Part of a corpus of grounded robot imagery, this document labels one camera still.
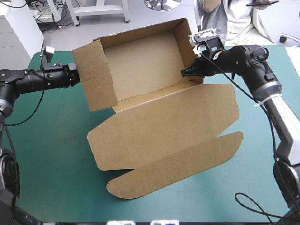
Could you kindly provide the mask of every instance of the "open cardboard box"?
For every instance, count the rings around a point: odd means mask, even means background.
[[[134,169],[108,183],[115,196],[144,196],[217,166],[241,144],[241,132],[216,138],[239,117],[233,86],[181,76],[197,57],[190,33],[183,18],[73,50],[90,110],[116,112],[88,133],[99,169]]]

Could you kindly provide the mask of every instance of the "smartphone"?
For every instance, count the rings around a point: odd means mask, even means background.
[[[249,4],[247,4],[246,6],[269,6],[272,4],[275,4],[279,2],[279,0],[275,0],[275,1],[253,1]]]

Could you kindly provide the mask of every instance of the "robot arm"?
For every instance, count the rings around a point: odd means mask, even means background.
[[[15,100],[21,94],[68,88],[80,82],[75,63],[49,65],[53,54],[51,47],[42,49],[40,70],[0,70],[0,224],[9,224],[12,215],[14,225],[42,224],[21,209],[14,212],[11,209],[14,197],[20,195],[19,169],[12,151],[2,147],[2,121],[11,115]]]
[[[213,76],[230,72],[233,78],[235,74],[242,77],[253,98],[265,107],[280,138],[276,150],[279,161],[278,167],[274,167],[274,176],[289,208],[294,209],[293,199],[298,202],[300,193],[300,121],[281,96],[282,85],[266,62],[269,51],[258,45],[225,50],[219,34],[218,29],[210,29],[191,36],[195,53],[201,48],[205,50],[200,58],[181,71],[182,76]]]

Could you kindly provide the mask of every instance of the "hand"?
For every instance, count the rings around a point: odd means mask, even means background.
[[[259,10],[265,10],[267,7],[269,7],[270,5],[268,6],[252,6],[252,8],[257,8]]]

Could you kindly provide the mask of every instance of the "chair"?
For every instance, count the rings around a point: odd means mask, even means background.
[[[291,39],[291,40],[293,40],[295,42],[298,42],[298,46],[300,46],[300,39],[296,38],[296,37],[294,37],[292,35],[288,35],[288,34],[281,34],[279,41],[280,41],[280,43],[284,43],[284,42],[286,42],[287,39]]]

